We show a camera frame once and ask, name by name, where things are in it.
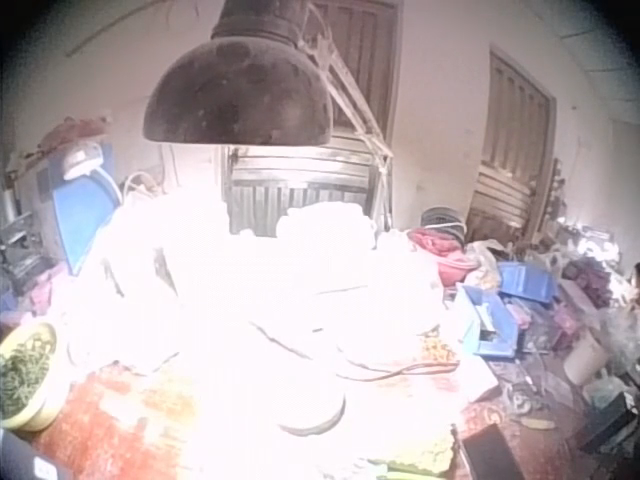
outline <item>wooden door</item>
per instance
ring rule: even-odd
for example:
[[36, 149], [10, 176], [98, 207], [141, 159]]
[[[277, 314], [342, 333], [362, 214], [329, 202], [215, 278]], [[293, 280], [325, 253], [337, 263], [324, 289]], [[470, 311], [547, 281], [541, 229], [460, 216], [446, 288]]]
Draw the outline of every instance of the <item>wooden door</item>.
[[543, 213], [555, 104], [498, 54], [492, 52], [490, 62], [487, 128], [468, 237], [506, 244], [532, 236]]
[[[313, 0], [328, 26], [333, 42], [369, 103], [386, 135], [396, 60], [398, 5], [379, 0]], [[309, 16], [306, 35], [319, 25]], [[351, 122], [334, 104], [334, 125], [353, 130]]]

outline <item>blue crate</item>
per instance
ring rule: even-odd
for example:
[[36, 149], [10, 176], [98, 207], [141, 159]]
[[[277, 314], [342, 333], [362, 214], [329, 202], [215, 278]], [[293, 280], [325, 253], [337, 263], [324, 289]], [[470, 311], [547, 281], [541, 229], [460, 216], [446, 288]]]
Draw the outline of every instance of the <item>blue crate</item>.
[[519, 262], [500, 262], [500, 292], [549, 304], [556, 293], [556, 282], [546, 270]]
[[[495, 293], [478, 287], [457, 285], [453, 302], [458, 320], [464, 324], [462, 347], [465, 351], [483, 357], [513, 358], [518, 348], [518, 322]], [[486, 308], [495, 329], [494, 338], [484, 340], [480, 308]]]

